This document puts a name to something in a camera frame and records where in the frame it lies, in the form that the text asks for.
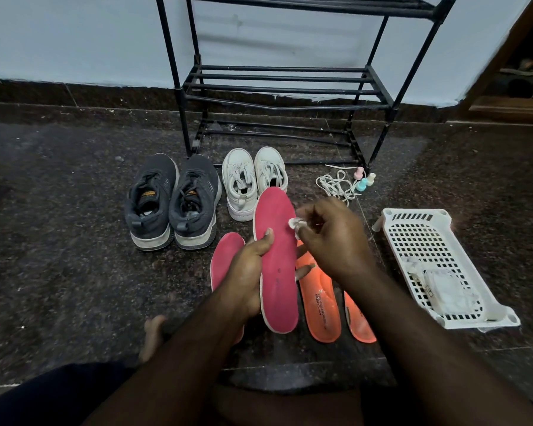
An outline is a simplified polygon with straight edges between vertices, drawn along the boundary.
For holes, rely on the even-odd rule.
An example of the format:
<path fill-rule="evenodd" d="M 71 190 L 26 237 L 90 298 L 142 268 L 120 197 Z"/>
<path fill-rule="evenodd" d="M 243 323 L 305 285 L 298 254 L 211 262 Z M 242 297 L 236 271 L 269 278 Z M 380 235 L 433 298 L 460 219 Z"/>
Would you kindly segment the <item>person's right hand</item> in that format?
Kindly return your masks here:
<path fill-rule="evenodd" d="M 377 270 L 360 218 L 334 197 L 318 199 L 296 210 L 306 224 L 298 235 L 321 269 L 347 291 Z"/>

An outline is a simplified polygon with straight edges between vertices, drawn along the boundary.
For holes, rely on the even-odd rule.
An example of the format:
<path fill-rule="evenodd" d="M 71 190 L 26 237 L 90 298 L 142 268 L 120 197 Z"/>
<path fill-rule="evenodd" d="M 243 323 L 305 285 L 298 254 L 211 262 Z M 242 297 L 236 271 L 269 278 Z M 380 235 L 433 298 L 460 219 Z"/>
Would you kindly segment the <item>person's left forearm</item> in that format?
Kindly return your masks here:
<path fill-rule="evenodd" d="M 84 426 L 195 424 L 247 319 L 243 301 L 214 293 Z"/>

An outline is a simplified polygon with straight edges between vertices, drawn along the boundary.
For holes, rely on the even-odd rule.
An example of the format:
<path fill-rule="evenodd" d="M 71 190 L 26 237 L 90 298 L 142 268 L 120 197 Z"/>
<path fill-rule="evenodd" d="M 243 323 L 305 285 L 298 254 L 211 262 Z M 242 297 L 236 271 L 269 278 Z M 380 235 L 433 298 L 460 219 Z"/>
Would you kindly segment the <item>pair of sandals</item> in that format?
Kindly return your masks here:
<path fill-rule="evenodd" d="M 522 58 L 519 61 L 507 62 L 498 72 L 515 77 L 533 78 L 533 58 Z"/>

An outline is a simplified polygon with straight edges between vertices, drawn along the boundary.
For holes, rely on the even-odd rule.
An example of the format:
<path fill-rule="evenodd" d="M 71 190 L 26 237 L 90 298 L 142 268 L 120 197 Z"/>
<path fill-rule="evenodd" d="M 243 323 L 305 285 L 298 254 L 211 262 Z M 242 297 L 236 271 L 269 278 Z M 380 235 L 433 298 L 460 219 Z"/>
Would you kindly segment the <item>pink shoe insole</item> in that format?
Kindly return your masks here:
<path fill-rule="evenodd" d="M 218 338 L 217 347 L 228 352 L 243 337 L 245 287 L 237 268 L 245 246 L 242 236 L 231 232 L 217 244 L 210 264 L 212 294 L 206 300 L 210 330 Z"/>
<path fill-rule="evenodd" d="M 289 222 L 296 213 L 291 200 L 279 187 L 266 188 L 253 214 L 253 236 L 263 238 L 270 228 L 274 243 L 264 254 L 260 279 L 261 313 L 266 326 L 275 333 L 286 334 L 298 323 L 298 288 L 296 284 L 297 243 Z"/>

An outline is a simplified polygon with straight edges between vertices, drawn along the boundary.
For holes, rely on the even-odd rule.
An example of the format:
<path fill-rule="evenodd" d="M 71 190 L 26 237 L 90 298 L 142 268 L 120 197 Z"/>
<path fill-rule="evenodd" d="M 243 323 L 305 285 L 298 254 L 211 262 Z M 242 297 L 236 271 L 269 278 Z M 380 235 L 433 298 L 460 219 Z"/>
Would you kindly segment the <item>person's foot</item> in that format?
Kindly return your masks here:
<path fill-rule="evenodd" d="M 138 356 L 138 364 L 147 363 L 163 344 L 163 325 L 167 321 L 164 315 L 157 315 L 144 322 L 144 344 Z"/>

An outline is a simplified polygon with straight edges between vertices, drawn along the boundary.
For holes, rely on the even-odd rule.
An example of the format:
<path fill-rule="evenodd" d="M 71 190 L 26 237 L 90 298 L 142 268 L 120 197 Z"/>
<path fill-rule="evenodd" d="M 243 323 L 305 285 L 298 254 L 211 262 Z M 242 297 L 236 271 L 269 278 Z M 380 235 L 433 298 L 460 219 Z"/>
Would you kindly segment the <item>white wipes packet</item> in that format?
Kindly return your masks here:
<path fill-rule="evenodd" d="M 473 297 L 456 276 L 445 269 L 423 271 L 425 290 L 433 310 L 439 315 L 464 315 L 474 312 Z"/>

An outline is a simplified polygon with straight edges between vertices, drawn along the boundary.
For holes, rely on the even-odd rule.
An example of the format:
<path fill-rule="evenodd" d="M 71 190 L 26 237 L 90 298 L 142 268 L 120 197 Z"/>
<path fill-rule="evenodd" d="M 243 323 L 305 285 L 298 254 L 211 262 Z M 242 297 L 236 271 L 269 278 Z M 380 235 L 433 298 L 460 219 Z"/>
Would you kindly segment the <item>orange shoe insole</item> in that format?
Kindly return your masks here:
<path fill-rule="evenodd" d="M 346 320 L 352 336 L 361 343 L 376 343 L 377 338 L 373 333 L 367 319 L 347 292 L 343 292 Z"/>
<path fill-rule="evenodd" d="M 318 342 L 333 343 L 341 335 L 341 316 L 333 283 L 309 252 L 297 259 L 296 266 L 300 268 L 307 264 L 314 264 L 315 267 L 298 280 L 306 323 L 311 335 Z"/>

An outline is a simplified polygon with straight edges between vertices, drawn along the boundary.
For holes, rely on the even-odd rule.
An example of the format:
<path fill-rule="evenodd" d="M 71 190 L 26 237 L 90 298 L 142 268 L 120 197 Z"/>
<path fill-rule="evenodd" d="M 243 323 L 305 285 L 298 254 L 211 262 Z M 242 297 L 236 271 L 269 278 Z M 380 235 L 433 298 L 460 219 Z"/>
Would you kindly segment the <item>black metal shoe rack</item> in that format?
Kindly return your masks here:
<path fill-rule="evenodd" d="M 166 54 L 173 77 L 187 157 L 200 153 L 206 136 L 263 138 L 334 145 L 350 151 L 350 159 L 299 160 L 290 165 L 352 165 L 370 171 L 394 123 L 401 102 L 439 28 L 456 0 L 440 0 L 433 5 L 424 0 L 195 0 L 234 6 L 250 6 L 288 11 L 380 16 L 381 25 L 367 62 L 362 67 L 337 66 L 257 66 L 205 64 L 199 50 L 193 1 L 185 0 L 194 48 L 187 78 L 181 83 L 171 40 L 165 0 L 155 0 L 163 31 Z M 423 19 L 432 26 L 395 98 L 386 89 L 373 67 L 377 49 L 392 17 Z M 340 129 L 304 127 L 251 121 L 214 119 L 210 106 L 253 109 L 260 112 L 345 112 Z M 384 125 L 367 161 L 353 133 L 354 115 L 360 111 L 382 111 Z"/>

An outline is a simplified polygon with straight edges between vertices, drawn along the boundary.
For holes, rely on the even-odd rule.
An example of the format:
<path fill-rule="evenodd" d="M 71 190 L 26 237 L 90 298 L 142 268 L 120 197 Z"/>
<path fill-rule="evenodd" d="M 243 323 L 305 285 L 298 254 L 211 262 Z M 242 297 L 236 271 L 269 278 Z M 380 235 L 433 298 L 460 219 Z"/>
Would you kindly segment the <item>person's right forearm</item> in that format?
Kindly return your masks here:
<path fill-rule="evenodd" d="M 448 331 L 380 269 L 335 280 L 367 318 L 400 386 L 426 424 L 533 426 L 533 403 Z"/>

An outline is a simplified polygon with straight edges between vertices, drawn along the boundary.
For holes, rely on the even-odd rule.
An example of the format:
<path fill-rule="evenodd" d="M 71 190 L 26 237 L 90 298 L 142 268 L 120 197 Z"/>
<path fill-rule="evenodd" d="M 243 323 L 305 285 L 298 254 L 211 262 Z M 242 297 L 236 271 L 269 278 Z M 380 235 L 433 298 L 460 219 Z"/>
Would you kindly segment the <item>white plastic basket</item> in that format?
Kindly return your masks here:
<path fill-rule="evenodd" d="M 519 327 L 521 320 L 511 307 L 498 302 L 468 257 L 451 228 L 452 218 L 444 209 L 385 208 L 372 225 L 382 231 L 417 304 L 443 328 L 492 329 Z M 402 257 L 417 257 L 424 270 L 455 272 L 473 297 L 474 312 L 464 315 L 439 315 L 428 299 L 425 283 L 417 285 L 403 269 Z"/>

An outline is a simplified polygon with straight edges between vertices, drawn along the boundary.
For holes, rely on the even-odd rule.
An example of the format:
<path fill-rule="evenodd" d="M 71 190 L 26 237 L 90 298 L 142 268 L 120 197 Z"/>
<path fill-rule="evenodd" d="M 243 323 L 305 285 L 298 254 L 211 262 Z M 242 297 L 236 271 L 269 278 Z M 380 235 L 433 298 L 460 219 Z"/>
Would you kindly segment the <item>person's left hand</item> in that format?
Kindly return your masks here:
<path fill-rule="evenodd" d="M 260 281 L 263 261 L 245 262 L 244 247 L 231 261 L 220 289 L 226 290 L 226 299 L 237 310 L 239 321 L 245 323 L 261 311 Z"/>

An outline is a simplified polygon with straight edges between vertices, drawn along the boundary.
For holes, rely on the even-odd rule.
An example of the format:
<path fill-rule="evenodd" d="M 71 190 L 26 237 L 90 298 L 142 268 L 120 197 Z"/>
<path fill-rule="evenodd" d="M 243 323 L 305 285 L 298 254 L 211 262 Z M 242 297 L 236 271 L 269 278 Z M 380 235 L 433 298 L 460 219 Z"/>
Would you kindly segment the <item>white shoelaces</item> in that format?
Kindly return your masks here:
<path fill-rule="evenodd" d="M 340 167 L 333 164 L 326 164 L 325 166 L 336 169 L 336 175 L 333 176 L 328 173 L 319 176 L 315 180 L 316 186 L 321 188 L 328 197 L 343 201 L 348 207 L 352 200 L 362 194 L 355 191 L 357 180 L 353 177 L 358 166 Z"/>

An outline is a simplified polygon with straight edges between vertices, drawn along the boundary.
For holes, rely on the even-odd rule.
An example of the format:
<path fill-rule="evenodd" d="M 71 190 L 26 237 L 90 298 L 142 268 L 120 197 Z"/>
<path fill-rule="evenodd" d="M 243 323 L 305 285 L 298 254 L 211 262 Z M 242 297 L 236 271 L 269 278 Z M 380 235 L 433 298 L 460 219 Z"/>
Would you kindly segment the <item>grey sneaker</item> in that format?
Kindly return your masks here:
<path fill-rule="evenodd" d="M 221 195 L 222 182 L 212 161 L 193 154 L 179 175 L 169 205 L 169 222 L 181 249 L 199 250 L 213 243 Z"/>
<path fill-rule="evenodd" d="M 125 221 L 137 249 L 160 250 L 174 240 L 169 206 L 178 179 L 177 164 L 164 153 L 149 156 L 137 172 L 124 204 Z"/>

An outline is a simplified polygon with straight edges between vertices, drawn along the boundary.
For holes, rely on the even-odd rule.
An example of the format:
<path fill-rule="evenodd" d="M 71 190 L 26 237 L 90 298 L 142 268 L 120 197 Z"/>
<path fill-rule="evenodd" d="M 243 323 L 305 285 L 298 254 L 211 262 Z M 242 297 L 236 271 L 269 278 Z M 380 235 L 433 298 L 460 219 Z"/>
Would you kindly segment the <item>person's dark shorts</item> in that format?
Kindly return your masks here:
<path fill-rule="evenodd" d="M 135 372 L 121 361 L 58 367 L 0 395 L 0 426 L 81 426 Z"/>

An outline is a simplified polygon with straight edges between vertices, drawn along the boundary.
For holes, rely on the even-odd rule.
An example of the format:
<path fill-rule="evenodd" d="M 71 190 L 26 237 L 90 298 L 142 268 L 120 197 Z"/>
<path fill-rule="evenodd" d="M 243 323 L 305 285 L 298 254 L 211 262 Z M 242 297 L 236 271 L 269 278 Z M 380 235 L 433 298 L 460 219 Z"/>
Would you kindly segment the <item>person's leg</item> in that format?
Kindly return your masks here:
<path fill-rule="evenodd" d="M 211 407 L 234 426 L 363 426 L 358 390 L 268 394 L 215 385 Z"/>

